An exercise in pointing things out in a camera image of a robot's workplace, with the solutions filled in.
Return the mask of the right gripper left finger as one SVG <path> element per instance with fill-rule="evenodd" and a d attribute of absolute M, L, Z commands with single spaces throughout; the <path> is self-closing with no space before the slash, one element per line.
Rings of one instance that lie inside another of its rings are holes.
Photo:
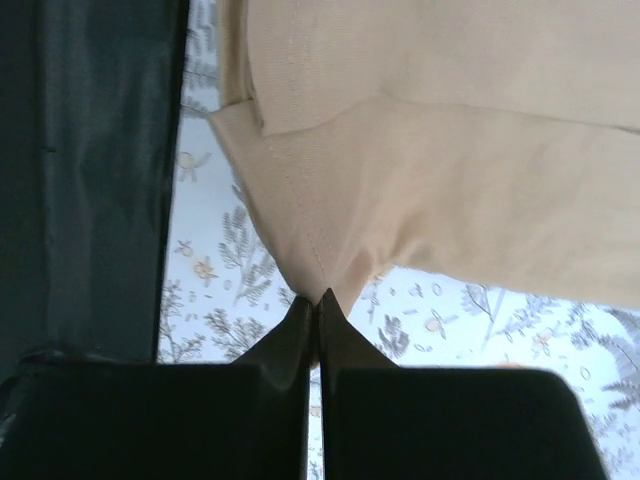
<path fill-rule="evenodd" d="M 32 355 L 1 388 L 5 479 L 302 479 L 312 305 L 229 364 Z"/>

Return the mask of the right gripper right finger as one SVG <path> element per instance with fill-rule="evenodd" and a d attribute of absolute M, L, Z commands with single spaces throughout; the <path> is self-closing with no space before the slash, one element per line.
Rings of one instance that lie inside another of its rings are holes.
<path fill-rule="evenodd" d="M 578 400 L 547 370 L 406 368 L 317 306 L 329 479 L 602 479 Z"/>

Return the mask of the beige t-shirt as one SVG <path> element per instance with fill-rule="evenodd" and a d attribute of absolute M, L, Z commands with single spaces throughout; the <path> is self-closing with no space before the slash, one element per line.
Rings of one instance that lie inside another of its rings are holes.
<path fill-rule="evenodd" d="M 639 305 L 635 1 L 221 1 L 210 122 L 297 294 Z"/>

